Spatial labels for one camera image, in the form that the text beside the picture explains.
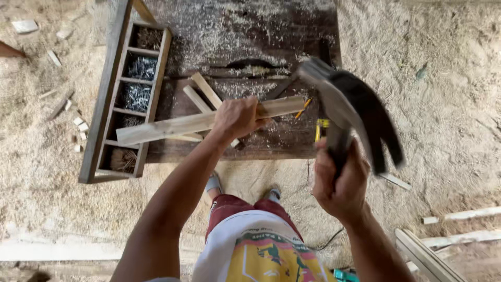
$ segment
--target sawdust-covered floor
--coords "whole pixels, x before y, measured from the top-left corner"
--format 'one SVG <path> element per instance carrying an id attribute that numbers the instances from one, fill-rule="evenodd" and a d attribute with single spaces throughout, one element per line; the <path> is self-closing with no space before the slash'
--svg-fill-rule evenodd
<path id="1" fill-rule="evenodd" d="M 311 2 L 325 9 L 324 1 Z M 0 39 L 29 57 L 0 58 L 2 241 L 123 246 L 148 199 L 176 166 L 149 164 L 141 179 L 77 184 L 83 154 L 73 152 L 68 139 L 78 133 L 72 114 L 45 120 L 65 90 L 74 87 L 73 100 L 90 122 L 115 7 L 116 2 L 94 0 L 7 0 L 0 5 Z M 501 217 L 429 227 L 420 218 L 497 206 L 501 200 L 501 4 L 346 0 L 338 14 L 343 67 L 377 91 L 407 157 L 404 169 L 391 172 L 409 182 L 412 191 L 369 180 L 367 200 L 386 233 L 393 239 L 397 227 L 418 237 L 500 228 Z M 16 35 L 10 21 L 21 19 L 35 19 L 39 30 Z M 63 26 L 74 28 L 68 40 L 55 36 Z M 48 59 L 48 49 L 56 52 L 62 67 Z M 39 98 L 56 88 L 54 95 Z M 341 225 L 309 195 L 312 164 L 220 162 L 216 170 L 227 193 L 250 202 L 266 188 L 279 186 L 306 244 L 318 246 Z M 208 210 L 202 200 L 183 231 L 181 262 L 187 276 L 203 248 Z M 499 280 L 501 268 L 492 263 L 501 257 L 498 243 L 456 249 L 449 262 L 468 280 Z M 352 265 L 346 234 L 319 256 L 329 267 Z M 0 279 L 21 279 L 22 271 L 12 266 L 3 264 Z M 107 280 L 113 269 L 107 264 L 96 272 L 91 268 L 70 275 L 75 268 L 52 266 L 60 270 L 56 279 L 68 281 Z"/>

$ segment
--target person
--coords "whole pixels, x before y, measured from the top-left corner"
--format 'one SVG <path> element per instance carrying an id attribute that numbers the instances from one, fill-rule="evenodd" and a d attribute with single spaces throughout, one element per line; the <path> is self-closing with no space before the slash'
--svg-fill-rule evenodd
<path id="1" fill-rule="evenodd" d="M 193 281 L 335 281 L 305 247 L 272 190 L 254 205 L 222 193 L 213 173 L 231 141 L 265 125 L 256 120 L 258 100 L 225 100 L 213 129 L 167 177 L 132 231 L 111 281 L 179 281 L 179 237 L 204 188 L 213 199 L 206 246 Z M 346 164 L 336 168 L 317 145 L 313 196 L 348 233 L 360 281 L 414 281 L 365 201 L 369 165 L 351 143 Z M 334 180 L 337 169 L 339 178 Z"/>

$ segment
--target black cable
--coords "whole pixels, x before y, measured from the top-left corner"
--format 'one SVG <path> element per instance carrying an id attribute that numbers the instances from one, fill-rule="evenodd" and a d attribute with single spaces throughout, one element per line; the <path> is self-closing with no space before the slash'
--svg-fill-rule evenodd
<path id="1" fill-rule="evenodd" d="M 312 250 L 315 250 L 315 251 L 321 251 L 321 250 L 325 249 L 325 248 L 326 248 L 326 247 L 327 247 L 327 246 L 328 246 L 328 245 L 332 242 L 332 240 L 334 240 L 334 238 L 336 238 L 336 236 L 337 236 L 339 233 L 341 233 L 341 231 L 343 231 L 343 230 L 344 230 L 344 228 L 339 229 L 339 231 L 338 231 L 338 232 L 336 232 L 336 233 L 335 233 L 335 234 L 331 237 L 331 239 L 329 239 L 329 241 L 327 242 L 327 244 L 325 244 L 323 247 L 321 247 L 321 248 L 312 248 L 312 247 L 308 247 L 308 248 L 309 248 L 309 249 L 312 249 Z"/>

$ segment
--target wooden table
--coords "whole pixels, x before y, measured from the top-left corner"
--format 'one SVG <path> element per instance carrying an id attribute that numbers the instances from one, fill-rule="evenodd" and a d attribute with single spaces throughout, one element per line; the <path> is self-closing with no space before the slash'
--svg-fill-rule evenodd
<path id="1" fill-rule="evenodd" d="M 251 94 L 265 100 L 302 61 L 319 55 L 320 38 L 329 41 L 332 63 L 340 66 L 336 7 L 328 1 L 317 7 L 319 2 L 145 1 L 157 21 L 174 33 L 155 120 L 200 113 L 182 91 L 187 84 L 196 88 L 189 77 L 197 71 L 222 100 Z M 248 62 L 231 65 L 247 58 L 262 62 L 252 68 L 245 67 Z M 281 97 L 293 95 L 313 98 L 299 119 L 293 114 L 276 118 L 266 128 L 241 138 L 241 150 L 228 148 L 223 159 L 313 158 L 317 92 L 296 81 Z M 151 142 L 147 162 L 179 161 L 196 145 L 170 139 Z"/>

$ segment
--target hand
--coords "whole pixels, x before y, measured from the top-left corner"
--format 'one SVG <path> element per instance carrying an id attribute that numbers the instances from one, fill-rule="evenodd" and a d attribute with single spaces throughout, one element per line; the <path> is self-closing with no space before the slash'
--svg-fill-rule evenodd
<path id="1" fill-rule="evenodd" d="M 257 106 L 258 99 L 255 96 L 223 101 L 217 110 L 212 130 L 230 141 L 251 133 L 270 121 L 269 118 L 256 120 Z"/>
<path id="2" fill-rule="evenodd" d="M 351 142 L 346 164 L 342 168 L 336 168 L 326 147 L 325 142 L 317 143 L 316 177 L 312 194 L 320 206 L 343 225 L 356 224 L 364 207 L 368 207 L 365 190 L 370 166 L 360 156 L 356 140 Z M 334 180 L 337 169 L 342 169 L 341 174 Z"/>

